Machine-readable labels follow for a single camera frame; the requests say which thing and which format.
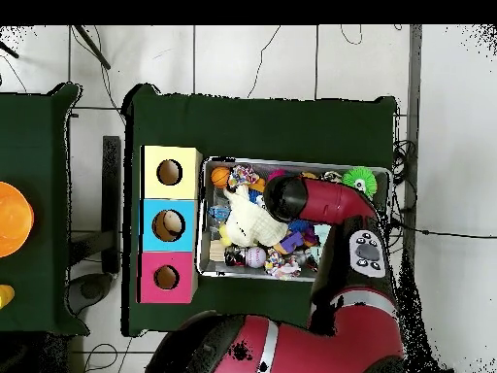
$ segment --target white plush toy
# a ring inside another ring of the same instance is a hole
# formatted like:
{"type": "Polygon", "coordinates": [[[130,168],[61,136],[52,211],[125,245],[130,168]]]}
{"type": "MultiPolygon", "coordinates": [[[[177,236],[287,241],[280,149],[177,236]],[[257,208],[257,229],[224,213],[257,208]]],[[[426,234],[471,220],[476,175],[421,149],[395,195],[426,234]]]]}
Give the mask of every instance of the white plush toy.
{"type": "Polygon", "coordinates": [[[226,221],[226,234],[235,245],[248,248],[259,242],[270,247],[286,235],[286,223],[274,220],[265,209],[250,202],[247,185],[238,186],[235,193],[225,189],[224,195],[231,209],[226,221]]]}

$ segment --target shape sorter box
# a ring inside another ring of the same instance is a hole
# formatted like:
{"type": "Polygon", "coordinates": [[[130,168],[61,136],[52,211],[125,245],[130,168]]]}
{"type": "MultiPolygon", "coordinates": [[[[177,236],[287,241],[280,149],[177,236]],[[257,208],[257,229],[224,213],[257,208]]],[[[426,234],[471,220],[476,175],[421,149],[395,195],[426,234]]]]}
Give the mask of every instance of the shape sorter box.
{"type": "Polygon", "coordinates": [[[144,199],[143,252],[194,252],[197,231],[197,200],[144,199]],[[182,219],[182,235],[174,241],[159,239],[153,232],[155,217],[163,211],[173,211],[182,219]]]}
{"type": "Polygon", "coordinates": [[[139,303],[190,303],[197,289],[194,252],[147,252],[141,258],[139,303]],[[157,273],[168,267],[176,274],[172,288],[161,288],[157,273]]]}
{"type": "Polygon", "coordinates": [[[202,154],[195,148],[142,146],[142,160],[145,198],[197,198],[202,154]],[[171,180],[173,169],[177,178],[171,180]]]}

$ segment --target plastic bin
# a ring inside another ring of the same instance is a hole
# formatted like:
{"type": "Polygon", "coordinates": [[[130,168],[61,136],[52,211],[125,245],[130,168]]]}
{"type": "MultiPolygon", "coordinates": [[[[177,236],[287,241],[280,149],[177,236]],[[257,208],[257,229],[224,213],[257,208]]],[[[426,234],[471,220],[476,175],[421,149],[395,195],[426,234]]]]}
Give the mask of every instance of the plastic bin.
{"type": "MultiPolygon", "coordinates": [[[[211,241],[219,239],[215,233],[211,233],[209,225],[208,211],[211,206],[216,204],[218,199],[227,199],[223,195],[222,188],[215,187],[211,182],[211,173],[217,166],[233,167],[237,164],[251,165],[255,173],[267,181],[271,172],[276,169],[285,169],[289,173],[296,175],[301,172],[311,172],[321,175],[324,172],[335,171],[343,175],[354,166],[320,164],[320,163],[301,163],[290,161],[259,160],[247,158],[221,158],[208,157],[204,159],[201,170],[201,185],[203,187],[203,197],[199,205],[199,224],[197,236],[197,256],[196,266],[198,272],[203,276],[214,277],[235,277],[250,279],[265,279],[282,282],[271,275],[266,274],[263,268],[253,269],[248,266],[227,266],[224,262],[212,261],[209,257],[211,241]]],[[[380,214],[390,216],[391,199],[392,199],[392,174],[389,170],[382,167],[369,167],[377,179],[378,191],[373,197],[373,204],[380,214]]],[[[315,272],[307,267],[302,267],[300,276],[292,277],[287,282],[313,282],[315,272]]]]}

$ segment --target green table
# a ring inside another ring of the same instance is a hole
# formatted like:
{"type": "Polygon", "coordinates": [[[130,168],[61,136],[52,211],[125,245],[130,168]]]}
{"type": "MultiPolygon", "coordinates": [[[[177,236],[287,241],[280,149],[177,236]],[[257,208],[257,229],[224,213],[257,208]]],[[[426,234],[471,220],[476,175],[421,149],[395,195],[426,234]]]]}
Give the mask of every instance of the green table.
{"type": "Polygon", "coordinates": [[[60,85],[47,95],[0,93],[0,181],[31,204],[35,224],[22,248],[0,258],[0,284],[16,297],[0,310],[0,331],[87,334],[66,308],[69,261],[66,119],[80,95],[60,85]]]}
{"type": "Polygon", "coordinates": [[[311,285],[254,279],[200,277],[188,305],[136,303],[139,153],[142,145],[194,147],[203,155],[391,169],[393,97],[347,100],[245,100],[158,95],[138,85],[126,96],[122,331],[175,330],[190,316],[215,309],[304,325],[311,285]]]}

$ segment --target yellow box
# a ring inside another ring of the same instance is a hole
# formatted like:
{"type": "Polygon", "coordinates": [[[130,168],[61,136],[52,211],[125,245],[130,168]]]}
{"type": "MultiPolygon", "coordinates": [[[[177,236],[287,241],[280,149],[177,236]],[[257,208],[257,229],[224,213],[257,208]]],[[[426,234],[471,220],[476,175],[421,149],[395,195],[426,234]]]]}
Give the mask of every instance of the yellow box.
{"type": "Polygon", "coordinates": [[[195,148],[143,146],[142,153],[145,198],[173,200],[197,198],[202,154],[195,148]]]}

